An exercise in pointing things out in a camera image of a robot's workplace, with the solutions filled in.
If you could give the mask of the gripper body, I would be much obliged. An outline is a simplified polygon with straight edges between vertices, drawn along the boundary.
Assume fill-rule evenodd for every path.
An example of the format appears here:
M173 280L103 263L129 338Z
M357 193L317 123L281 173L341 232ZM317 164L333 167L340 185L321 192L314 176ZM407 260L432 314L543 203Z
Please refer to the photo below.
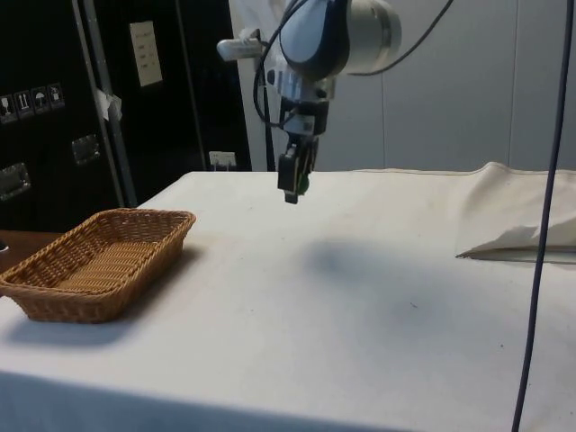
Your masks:
M281 129L302 136L322 135L328 123L329 101L294 101L285 97L280 103Z

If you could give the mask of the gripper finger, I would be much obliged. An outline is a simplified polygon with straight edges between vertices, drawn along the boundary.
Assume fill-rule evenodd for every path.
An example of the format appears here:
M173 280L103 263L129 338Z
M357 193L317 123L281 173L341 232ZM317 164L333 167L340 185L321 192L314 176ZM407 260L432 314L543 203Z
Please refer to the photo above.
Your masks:
M318 137L307 137L301 143L301 175L308 176L314 171L316 158L319 149L319 138Z
M278 159L277 187L284 193L284 200L290 204L297 204L299 180L299 147L289 142L286 151Z

